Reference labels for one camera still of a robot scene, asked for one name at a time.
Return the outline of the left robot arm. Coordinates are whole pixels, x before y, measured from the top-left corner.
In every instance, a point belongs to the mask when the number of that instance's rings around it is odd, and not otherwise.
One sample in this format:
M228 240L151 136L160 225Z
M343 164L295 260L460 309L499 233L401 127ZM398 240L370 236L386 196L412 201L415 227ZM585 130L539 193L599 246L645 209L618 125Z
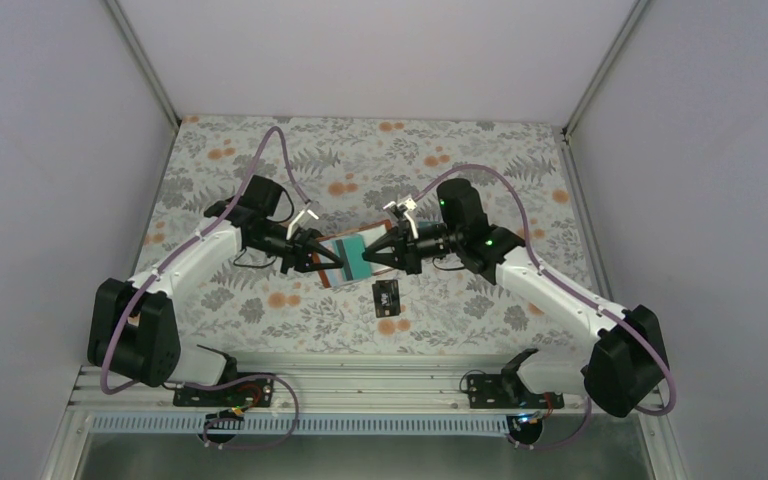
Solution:
M344 262L303 227L310 210L284 226L273 220L284 188L254 175L245 190L211 205L193 235L165 258L127 280L98 288L87 347L88 361L129 384L198 384L209 389L230 376L231 358L219 350L184 345L181 302L220 267L246 250L281 262L283 273L340 269Z

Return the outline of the brown leather card holder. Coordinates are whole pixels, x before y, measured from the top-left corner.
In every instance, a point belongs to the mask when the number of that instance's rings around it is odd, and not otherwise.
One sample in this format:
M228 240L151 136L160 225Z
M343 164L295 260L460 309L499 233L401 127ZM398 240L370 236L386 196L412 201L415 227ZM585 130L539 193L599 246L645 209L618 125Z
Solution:
M362 258L366 247L385 235L391 227L390 220L382 220L340 234L320 237L318 241L343 261L343 266L338 269L318 272L323 287L337 288L391 271L391 267Z

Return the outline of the teal striped credit card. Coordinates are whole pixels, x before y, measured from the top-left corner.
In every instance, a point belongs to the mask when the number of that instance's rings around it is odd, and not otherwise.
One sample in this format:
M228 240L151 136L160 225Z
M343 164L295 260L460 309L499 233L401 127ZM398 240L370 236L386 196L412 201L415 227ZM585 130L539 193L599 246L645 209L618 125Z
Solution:
M373 276L371 264L362 258L366 245L359 234L335 237L331 247L344 260L344 267L328 274L332 287L365 280Z

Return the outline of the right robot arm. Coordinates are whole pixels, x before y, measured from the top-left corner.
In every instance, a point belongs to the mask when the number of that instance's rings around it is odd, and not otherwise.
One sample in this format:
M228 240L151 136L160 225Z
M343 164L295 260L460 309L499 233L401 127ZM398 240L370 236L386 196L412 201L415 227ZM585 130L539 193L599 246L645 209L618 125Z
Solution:
M666 384L669 398L656 413L672 411L677 402L675 378L652 310L643 305L627 309L546 264L526 240L489 221L479 192L468 180L444 180L436 195L442 220L433 225L415 221L411 197L388 204L397 223L368 246L363 257L414 275L421 273L424 260L454 254L466 270L558 321L575 341L575 351L556 356L530 348L515 356L501 370L509 396L578 395L605 413L625 417L633 410L646 413L642 401Z

